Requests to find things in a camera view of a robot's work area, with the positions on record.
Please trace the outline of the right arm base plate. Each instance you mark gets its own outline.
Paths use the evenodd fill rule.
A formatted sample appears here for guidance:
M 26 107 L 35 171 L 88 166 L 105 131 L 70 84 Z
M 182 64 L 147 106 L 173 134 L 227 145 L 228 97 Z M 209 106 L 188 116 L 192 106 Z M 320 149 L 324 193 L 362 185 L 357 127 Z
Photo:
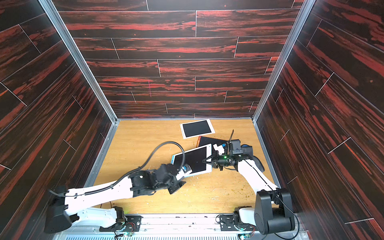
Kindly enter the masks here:
M 235 220 L 233 215 L 217 215 L 215 218 L 222 232 L 254 232 L 255 226 L 251 224 L 240 223 Z

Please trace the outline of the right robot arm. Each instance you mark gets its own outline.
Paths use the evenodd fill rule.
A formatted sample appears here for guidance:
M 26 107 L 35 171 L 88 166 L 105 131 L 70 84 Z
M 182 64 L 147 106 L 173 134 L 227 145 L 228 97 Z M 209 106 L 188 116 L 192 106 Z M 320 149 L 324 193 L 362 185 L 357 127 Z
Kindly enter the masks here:
M 287 189 L 273 184 L 257 167 L 253 157 L 246 154 L 218 155 L 205 158 L 204 164 L 223 170 L 233 166 L 256 194 L 255 207 L 237 207 L 233 212 L 233 225 L 237 228 L 251 225 L 262 235 L 300 230 L 292 210 L 292 198 Z

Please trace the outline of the white teal drawing tablet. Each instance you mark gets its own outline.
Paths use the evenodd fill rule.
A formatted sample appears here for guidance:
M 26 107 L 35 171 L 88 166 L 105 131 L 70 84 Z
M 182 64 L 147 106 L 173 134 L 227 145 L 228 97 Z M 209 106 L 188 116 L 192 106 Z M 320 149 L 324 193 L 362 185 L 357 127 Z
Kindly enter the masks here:
M 185 151 L 185 165 L 191 170 L 184 173 L 184 177 L 192 177 L 212 172 L 212 166 L 203 163 L 203 160 L 212 155 L 212 145 L 204 145 L 189 151 Z

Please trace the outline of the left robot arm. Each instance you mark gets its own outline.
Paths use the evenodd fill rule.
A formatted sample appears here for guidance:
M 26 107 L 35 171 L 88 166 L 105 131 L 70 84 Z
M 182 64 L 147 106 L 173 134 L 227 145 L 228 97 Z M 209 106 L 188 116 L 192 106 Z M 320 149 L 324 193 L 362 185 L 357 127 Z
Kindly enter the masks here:
M 121 199 L 152 196 L 157 191 L 175 193 L 184 184 L 185 176 L 192 172 L 189 165 L 176 167 L 162 164 L 157 170 L 134 170 L 120 179 L 88 188 L 60 188 L 49 203 L 44 232 L 55 234 L 72 226 L 99 226 L 116 230 L 125 224 L 124 210 L 113 207 L 107 210 L 95 206 Z

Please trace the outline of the dark grey wiping cloth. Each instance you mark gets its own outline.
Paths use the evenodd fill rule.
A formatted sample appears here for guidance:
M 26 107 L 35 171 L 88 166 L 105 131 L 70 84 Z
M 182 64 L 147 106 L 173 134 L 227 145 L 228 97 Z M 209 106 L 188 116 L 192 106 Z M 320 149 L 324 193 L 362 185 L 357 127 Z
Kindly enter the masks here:
M 265 171 L 265 168 L 262 162 L 260 161 L 260 159 L 254 155 L 253 147 L 246 144 L 241 145 L 241 147 L 242 147 L 243 153 L 252 157 L 252 160 L 255 162 L 258 169 L 263 173 Z

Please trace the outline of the red drawing tablet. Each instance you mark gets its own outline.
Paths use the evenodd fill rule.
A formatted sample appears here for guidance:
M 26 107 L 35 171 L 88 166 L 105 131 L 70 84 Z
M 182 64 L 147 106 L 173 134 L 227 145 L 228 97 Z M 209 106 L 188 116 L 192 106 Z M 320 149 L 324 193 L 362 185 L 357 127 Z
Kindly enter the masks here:
M 204 136 L 199 136 L 198 142 L 197 142 L 197 147 L 205 146 L 211 144 L 213 145 L 224 145 L 224 147 L 227 146 L 227 141 L 226 140 L 220 140 L 220 139 L 215 139 L 215 138 L 209 138 L 209 137 L 204 137 Z

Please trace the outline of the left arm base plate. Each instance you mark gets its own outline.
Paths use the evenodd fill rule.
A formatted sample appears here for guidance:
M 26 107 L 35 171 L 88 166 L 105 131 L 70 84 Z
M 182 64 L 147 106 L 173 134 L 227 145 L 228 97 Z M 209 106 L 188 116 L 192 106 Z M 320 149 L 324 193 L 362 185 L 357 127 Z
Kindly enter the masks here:
M 142 224 L 142 216 L 140 215 L 125 215 L 122 223 L 116 222 L 108 228 L 99 228 L 99 232 L 106 233 L 134 233 L 140 230 Z

